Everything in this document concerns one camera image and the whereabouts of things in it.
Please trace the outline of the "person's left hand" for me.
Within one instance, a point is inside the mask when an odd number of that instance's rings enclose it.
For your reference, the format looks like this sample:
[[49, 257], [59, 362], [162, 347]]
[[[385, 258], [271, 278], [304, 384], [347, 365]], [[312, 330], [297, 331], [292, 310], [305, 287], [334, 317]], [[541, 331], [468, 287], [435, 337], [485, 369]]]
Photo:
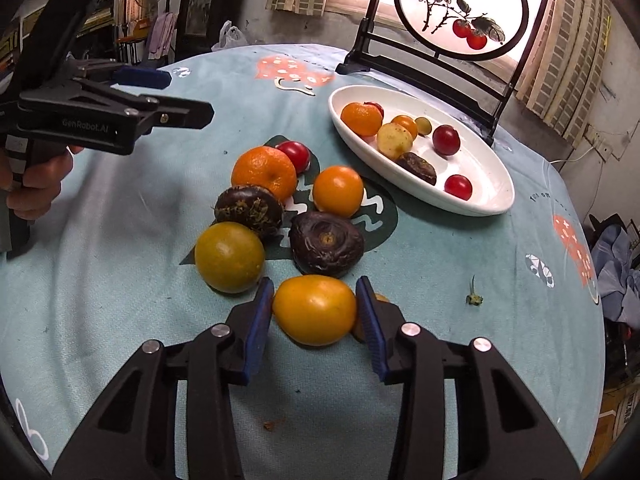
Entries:
[[55, 156], [28, 168], [23, 176], [23, 185], [13, 185], [13, 174], [9, 159], [1, 153], [1, 189], [6, 192], [6, 206], [17, 218], [27, 221], [37, 220], [51, 208], [52, 202], [60, 195], [63, 179], [73, 170], [74, 156], [84, 149], [68, 146], [62, 155]]

